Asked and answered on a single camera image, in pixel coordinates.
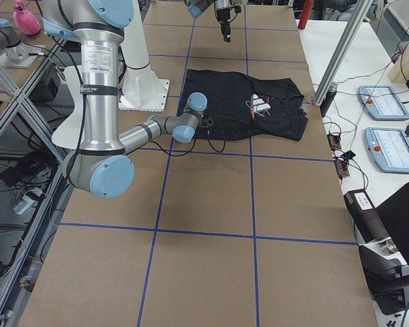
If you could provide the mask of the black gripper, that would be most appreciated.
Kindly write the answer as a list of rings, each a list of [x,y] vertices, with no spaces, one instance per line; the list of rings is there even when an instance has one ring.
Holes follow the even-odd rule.
[[[225,42],[231,42],[231,28],[230,23],[241,13],[241,7],[226,7],[216,9],[216,18],[220,23],[220,29]]]
[[[199,128],[211,129],[215,122],[210,115],[204,114],[199,124]]]

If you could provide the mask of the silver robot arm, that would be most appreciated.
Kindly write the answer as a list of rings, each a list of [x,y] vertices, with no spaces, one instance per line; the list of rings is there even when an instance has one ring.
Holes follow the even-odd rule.
[[[180,116],[151,116],[124,133],[119,131],[119,47],[141,25],[137,1],[45,1],[44,31],[81,45],[78,99],[82,118],[75,149],[65,158],[64,177],[75,187],[103,198],[123,194],[134,180],[128,153],[167,134],[192,141],[207,108],[207,98],[192,93]]]
[[[193,18],[200,17],[208,8],[213,6],[214,15],[220,25],[225,42],[231,42],[231,22],[242,12],[240,1],[229,0],[190,0],[184,1],[188,12]]]

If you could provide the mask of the spare grey robot arm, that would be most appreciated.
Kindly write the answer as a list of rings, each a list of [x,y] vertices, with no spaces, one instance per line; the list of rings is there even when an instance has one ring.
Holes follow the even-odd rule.
[[[29,47],[23,44],[12,24],[0,18],[0,65],[8,68],[28,68],[35,57],[29,54]]]

